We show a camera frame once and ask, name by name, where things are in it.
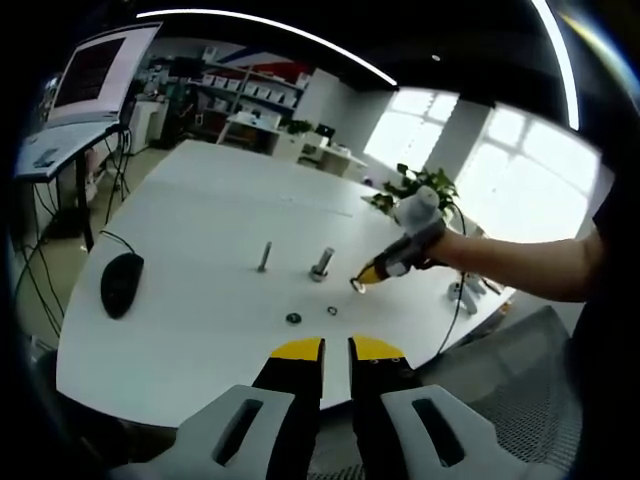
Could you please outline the person's right hand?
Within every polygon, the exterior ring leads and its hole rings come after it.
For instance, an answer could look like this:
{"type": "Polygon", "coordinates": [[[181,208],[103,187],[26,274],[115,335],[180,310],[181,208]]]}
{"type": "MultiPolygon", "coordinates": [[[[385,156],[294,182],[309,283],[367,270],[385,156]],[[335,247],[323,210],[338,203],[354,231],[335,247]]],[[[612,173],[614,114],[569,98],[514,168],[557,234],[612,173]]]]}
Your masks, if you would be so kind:
{"type": "Polygon", "coordinates": [[[444,233],[426,248],[426,255],[436,262],[458,270],[469,268],[469,238],[452,230],[444,233]]]}

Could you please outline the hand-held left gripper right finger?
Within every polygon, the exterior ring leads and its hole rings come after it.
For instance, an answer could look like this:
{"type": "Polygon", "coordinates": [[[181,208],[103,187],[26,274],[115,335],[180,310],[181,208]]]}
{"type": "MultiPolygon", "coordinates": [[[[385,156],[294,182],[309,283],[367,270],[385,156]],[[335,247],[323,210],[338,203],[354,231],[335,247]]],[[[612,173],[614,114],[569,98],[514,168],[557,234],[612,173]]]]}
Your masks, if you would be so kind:
{"type": "Polygon", "coordinates": [[[353,429],[368,479],[524,479],[491,422],[438,385],[424,386],[404,353],[349,338],[353,429]]]}

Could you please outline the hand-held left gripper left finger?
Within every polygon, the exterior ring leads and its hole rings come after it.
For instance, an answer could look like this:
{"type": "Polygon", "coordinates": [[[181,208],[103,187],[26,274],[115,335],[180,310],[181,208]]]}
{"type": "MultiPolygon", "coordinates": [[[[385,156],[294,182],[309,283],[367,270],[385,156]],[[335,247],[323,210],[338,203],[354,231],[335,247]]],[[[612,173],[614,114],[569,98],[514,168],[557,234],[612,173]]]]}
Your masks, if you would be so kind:
{"type": "Polygon", "coordinates": [[[111,479],[304,479],[319,431],[325,341],[274,350],[249,386],[235,385],[178,428],[173,445],[111,479]]]}

